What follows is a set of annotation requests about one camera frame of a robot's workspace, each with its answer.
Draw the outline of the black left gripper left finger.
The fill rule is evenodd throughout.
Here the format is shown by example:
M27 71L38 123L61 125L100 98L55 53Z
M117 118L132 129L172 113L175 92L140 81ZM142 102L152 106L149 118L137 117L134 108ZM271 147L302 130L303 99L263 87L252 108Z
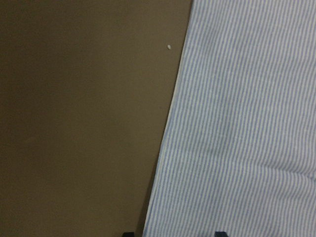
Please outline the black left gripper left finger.
M122 237L135 237L134 232L125 232L122 234Z

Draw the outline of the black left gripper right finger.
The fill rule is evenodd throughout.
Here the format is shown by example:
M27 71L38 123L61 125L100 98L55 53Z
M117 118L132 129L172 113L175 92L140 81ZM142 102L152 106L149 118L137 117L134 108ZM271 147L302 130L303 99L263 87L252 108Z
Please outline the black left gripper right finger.
M227 237L226 232L215 232L214 237Z

